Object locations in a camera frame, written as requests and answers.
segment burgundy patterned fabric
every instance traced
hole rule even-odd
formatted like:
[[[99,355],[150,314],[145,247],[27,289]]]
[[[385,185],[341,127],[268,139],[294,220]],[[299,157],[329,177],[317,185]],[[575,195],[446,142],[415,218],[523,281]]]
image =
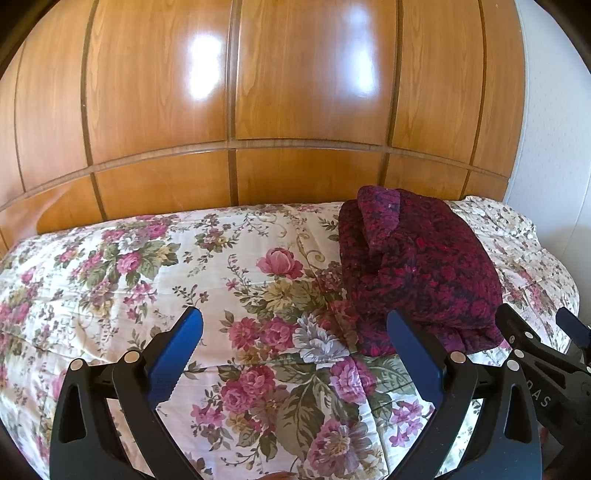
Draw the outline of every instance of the burgundy patterned fabric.
[[[386,315],[398,310],[447,351],[480,352],[503,341],[495,326],[501,283],[470,227],[439,199],[366,186],[339,213],[347,295],[362,354],[394,353]]]

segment wooden paneled wall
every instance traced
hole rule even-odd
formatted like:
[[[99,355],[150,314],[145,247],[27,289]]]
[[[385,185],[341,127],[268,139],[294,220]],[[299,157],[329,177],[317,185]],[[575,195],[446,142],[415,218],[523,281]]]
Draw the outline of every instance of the wooden paneled wall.
[[[513,0],[61,0],[0,79],[0,253],[102,220],[504,195]]]

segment floral bedspread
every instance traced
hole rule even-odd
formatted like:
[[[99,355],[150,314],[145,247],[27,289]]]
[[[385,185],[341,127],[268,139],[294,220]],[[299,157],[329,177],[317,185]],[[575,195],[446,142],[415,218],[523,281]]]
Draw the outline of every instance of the floral bedspread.
[[[187,305],[203,313],[203,339],[158,412],[204,478],[283,471],[363,480],[393,471],[433,406],[398,356],[356,353],[340,205],[145,215],[13,248],[0,273],[0,419],[41,477],[72,359],[117,361],[172,327]],[[504,300],[565,351],[554,314],[560,306],[577,313],[578,292],[534,225],[478,197],[450,206],[491,256]],[[502,345],[472,359],[500,364],[507,354]],[[110,407],[130,460],[149,472],[118,403]],[[444,471],[461,458],[479,407],[474,401]]]

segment pink flower pattern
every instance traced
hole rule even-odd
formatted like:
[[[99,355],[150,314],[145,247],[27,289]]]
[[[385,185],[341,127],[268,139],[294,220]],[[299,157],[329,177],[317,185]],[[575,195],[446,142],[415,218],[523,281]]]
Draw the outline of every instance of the pink flower pattern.
[[[213,408],[211,405],[199,408],[197,405],[193,405],[193,411],[191,416],[195,417],[195,423],[197,425],[207,425],[210,428],[219,428],[222,426],[226,416],[222,413],[222,406]]]
[[[242,372],[240,385],[254,400],[254,397],[260,396],[275,386],[275,375],[266,365],[251,367]]]
[[[244,350],[252,347],[261,335],[257,322],[249,317],[244,317],[240,322],[234,322],[228,334],[232,341],[232,348],[244,348]]]
[[[252,406],[252,397],[238,380],[228,381],[221,390],[224,408],[231,413],[244,413]]]
[[[261,339],[273,351],[285,352],[294,347],[293,333],[296,328],[296,325],[288,325],[279,317],[275,317],[264,326]]]
[[[368,386],[373,385],[375,390],[375,379],[371,378],[371,373],[364,367],[363,376]],[[366,399],[366,391],[363,389],[363,383],[359,374],[356,362],[347,357],[334,364],[330,368],[330,385],[335,388],[337,395],[348,403],[363,404]]]
[[[271,248],[264,257],[256,262],[256,266],[267,275],[278,275],[290,280],[302,277],[303,265],[294,260],[294,254],[285,248]]]
[[[117,262],[117,271],[124,275],[127,272],[134,272],[141,262],[141,254],[137,251],[123,255]]]

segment screw head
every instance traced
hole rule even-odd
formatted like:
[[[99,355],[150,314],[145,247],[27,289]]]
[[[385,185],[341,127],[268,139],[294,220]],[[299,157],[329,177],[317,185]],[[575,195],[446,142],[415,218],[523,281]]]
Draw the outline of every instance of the screw head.
[[[507,367],[514,372],[519,370],[519,364],[515,360],[507,360]]]
[[[131,350],[125,354],[123,360],[125,360],[125,363],[127,364],[134,364],[139,360],[139,353],[135,350]]]
[[[466,355],[462,352],[452,352],[449,356],[454,363],[462,364],[466,361]]]
[[[72,360],[72,363],[70,364],[70,370],[79,370],[83,365],[84,362],[80,358],[77,358],[76,360]]]

